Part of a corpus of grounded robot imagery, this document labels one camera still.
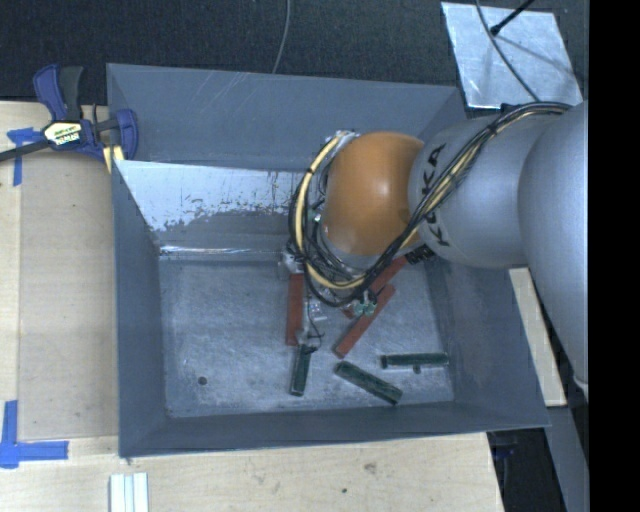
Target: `blue tape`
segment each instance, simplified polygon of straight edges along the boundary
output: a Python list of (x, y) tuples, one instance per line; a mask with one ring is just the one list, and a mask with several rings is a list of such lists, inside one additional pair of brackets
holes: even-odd
[[(20, 147), (25, 143), (39, 142), (44, 140), (44, 136), (33, 128), (21, 128), (20, 130), (9, 130), (7, 137), (16, 147)], [(17, 187), (22, 183), (22, 157), (18, 156), (13, 164), (13, 186)]]
[(18, 401), (4, 404), (2, 441), (0, 441), (0, 468), (15, 469), (20, 462), (30, 460), (66, 460), (69, 441), (18, 443)]

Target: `blue clamp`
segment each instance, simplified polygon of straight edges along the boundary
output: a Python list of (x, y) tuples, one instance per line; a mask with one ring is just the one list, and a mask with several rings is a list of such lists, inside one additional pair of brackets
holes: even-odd
[[(99, 125), (92, 125), (82, 119), (82, 110), (78, 105), (78, 83), (82, 74), (81, 67), (61, 68), (59, 64), (50, 64), (39, 70), (33, 77), (33, 86), (42, 103), (51, 114), (52, 124), (60, 121), (79, 123), (79, 137), (69, 143), (51, 140), (50, 147), (56, 151), (74, 151), (95, 158), (104, 163), (104, 144), (97, 138)], [(109, 128), (120, 130), (120, 146), (126, 158), (133, 158), (138, 149), (138, 128), (135, 114), (130, 109), (116, 112), (117, 124)]]
[(45, 66), (33, 77), (33, 87), (38, 101), (47, 107), (52, 121), (67, 119), (67, 107), (59, 84), (59, 64)]
[(20, 462), (31, 460), (66, 460), (69, 441), (18, 443), (18, 401), (4, 404), (2, 441), (0, 442), (0, 468), (15, 469)]
[[(13, 142), (17, 148), (24, 143), (40, 142), (44, 140), (44, 136), (38, 130), (33, 128), (22, 128), (20, 130), (9, 130), (7, 137)], [(13, 186), (16, 187), (22, 183), (22, 157), (18, 155), (13, 165)]]
[[(78, 104), (78, 84), (83, 68), (69, 66), (61, 68), (51, 64), (42, 68), (33, 77), (33, 86), (42, 103), (51, 114), (51, 122), (41, 132), (24, 130), (14, 132), (11, 140), (16, 147), (0, 152), (0, 162), (33, 153), (45, 148), (54, 151), (73, 151), (105, 162), (105, 145), (100, 141), (100, 132), (116, 129), (120, 131), (120, 147), (127, 159), (135, 156), (138, 149), (138, 126), (136, 116), (130, 109), (116, 112), (115, 119), (94, 123), (82, 118)], [(27, 138), (30, 144), (24, 145)], [(14, 185), (22, 182), (22, 162), (14, 167)]]

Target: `gray cylinder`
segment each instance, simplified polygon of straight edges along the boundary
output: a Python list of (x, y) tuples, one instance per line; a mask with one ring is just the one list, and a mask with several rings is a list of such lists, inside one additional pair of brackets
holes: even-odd
[[(587, 104), (531, 116), (488, 142), (466, 179), (420, 227), (438, 255), (465, 265), (529, 265), (542, 302), (588, 397)], [(415, 210), (460, 149), (495, 116), (437, 134), (409, 180)]]
[[(462, 147), (496, 117), (454, 125), (425, 145), (409, 179), (411, 210)], [(421, 238), (436, 254), (474, 267), (526, 265), (518, 222), (518, 181), (531, 147), (556, 120), (555, 116), (523, 119), (482, 148), (464, 182), (420, 226)]]
[(518, 186), (523, 248), (551, 322), (588, 396), (587, 102), (536, 142)]

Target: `bin floor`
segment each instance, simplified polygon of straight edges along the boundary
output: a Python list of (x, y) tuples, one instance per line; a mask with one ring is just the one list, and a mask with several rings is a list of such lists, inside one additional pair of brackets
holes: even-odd
[[(324, 306), (322, 346), (311, 357), (303, 397), (289, 395), (295, 348), (285, 345), (287, 281), (273, 262), (162, 258), (160, 282), (167, 410), (173, 417), (284, 409), (380, 406), (333, 374), (331, 347), (350, 321)], [(435, 326), (423, 265), (394, 279), (396, 294), (345, 360), (403, 390), (401, 403), (450, 401), (448, 368), (382, 370), (379, 356), (446, 350)]]

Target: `clamp handle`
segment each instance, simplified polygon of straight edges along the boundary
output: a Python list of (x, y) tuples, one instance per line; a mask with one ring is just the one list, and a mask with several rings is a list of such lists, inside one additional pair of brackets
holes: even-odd
[(78, 84), (84, 68), (49, 64), (33, 77), (33, 86), (42, 103), (51, 114), (52, 121), (78, 120), (82, 111), (78, 105)]

